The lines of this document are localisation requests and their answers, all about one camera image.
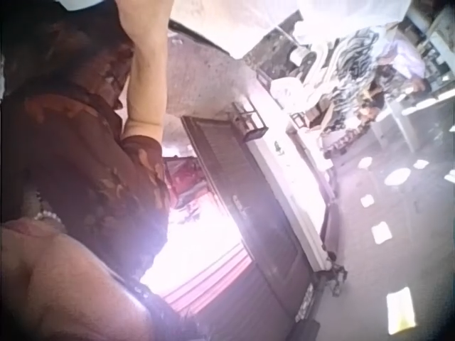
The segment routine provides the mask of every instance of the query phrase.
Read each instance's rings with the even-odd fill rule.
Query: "white fabric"
[[[363,28],[400,22],[411,0],[297,0],[304,21],[294,35],[302,44],[332,41]]]
[[[297,10],[296,0],[175,0],[171,18],[240,59]]]
[[[425,77],[425,62],[422,59],[419,51],[411,44],[406,36],[397,31],[394,40],[386,46],[385,53],[390,50],[397,50],[397,56],[392,62],[392,66],[396,71],[405,76],[408,80],[412,75]]]

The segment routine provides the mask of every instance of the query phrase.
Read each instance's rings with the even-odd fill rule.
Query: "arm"
[[[397,57],[397,55],[398,55],[398,50],[397,50],[397,46],[395,45],[393,48],[391,48],[389,50],[389,52],[387,52],[386,55],[384,55],[378,59],[378,64],[379,65],[392,64],[393,60],[395,59],[395,57]]]
[[[161,143],[166,113],[167,30],[173,0],[117,0],[120,22],[135,45],[123,138]]]

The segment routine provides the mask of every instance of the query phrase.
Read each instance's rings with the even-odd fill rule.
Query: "dark door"
[[[293,318],[312,270],[269,183],[229,121],[194,117],[182,120],[207,177],[235,219],[247,250]]]

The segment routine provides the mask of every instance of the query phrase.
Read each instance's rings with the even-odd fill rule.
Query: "bright light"
[[[199,203],[200,218],[193,222],[175,223],[179,219],[172,216],[178,211],[171,211],[168,242],[141,278],[156,294],[165,296],[188,283],[242,240],[231,216],[220,211],[210,195]]]
[[[455,175],[453,174],[447,174],[446,176],[444,176],[444,179],[450,181],[451,183],[455,183]]]
[[[375,122],[381,122],[385,117],[389,116],[392,113],[390,108],[382,110],[379,115],[376,117]]]
[[[453,97],[453,96],[455,96],[455,89],[443,92],[442,94],[440,94],[438,96],[438,100],[439,101],[444,101],[445,99],[448,99],[448,98]]]
[[[380,222],[379,224],[373,226],[371,228],[371,232],[373,233],[373,238],[375,239],[375,243],[377,245],[392,239],[392,232],[386,222]]]
[[[397,293],[389,293],[387,295],[387,312],[390,335],[417,325],[415,322],[414,307],[412,305],[411,290],[408,287]]]
[[[371,166],[372,162],[373,162],[373,158],[367,156],[366,158],[363,158],[362,160],[360,160],[360,162],[358,163],[358,167],[360,169],[368,169],[368,167]]]
[[[421,110],[421,109],[428,108],[437,102],[438,102],[438,100],[436,98],[429,98],[429,99],[426,99],[424,101],[417,103],[415,105],[415,107],[418,108],[418,110]]]
[[[396,99],[397,102],[401,102],[402,100],[404,100],[406,97],[406,94],[401,94],[400,96],[398,96],[398,98]]]
[[[409,178],[411,175],[411,170],[409,168],[400,168],[394,170],[389,174],[388,177],[384,180],[384,184],[387,186],[398,186],[403,183]]]
[[[417,111],[416,107],[409,107],[409,108],[403,109],[401,111],[401,115],[407,116],[407,115],[410,115],[410,114],[414,114],[416,111]]]
[[[180,156],[177,148],[174,147],[163,147],[163,157],[165,158],[173,158],[174,156]]]
[[[367,208],[374,204],[375,200],[373,199],[372,195],[367,194],[365,197],[362,197],[360,199],[360,202],[364,208]]]
[[[424,169],[429,165],[429,162],[426,160],[417,160],[414,164],[415,169]]]

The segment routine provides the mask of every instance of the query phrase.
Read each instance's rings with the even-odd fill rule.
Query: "floor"
[[[339,298],[327,292],[322,298],[318,341],[398,340],[388,335],[386,295],[405,287],[411,292],[417,328],[400,340],[430,340],[454,307],[455,185],[444,176],[454,169],[455,135],[449,129],[455,123],[455,104],[416,112],[411,121],[422,142],[415,154],[391,129],[385,150],[370,134],[336,161],[340,261],[349,276]],[[373,158],[369,170],[357,167],[364,157]],[[415,169],[418,159],[428,166]],[[408,180],[395,188],[384,185],[398,168],[412,170]],[[368,194],[375,203],[364,208],[360,199]],[[377,245],[371,228],[380,222],[388,224],[392,239]]]

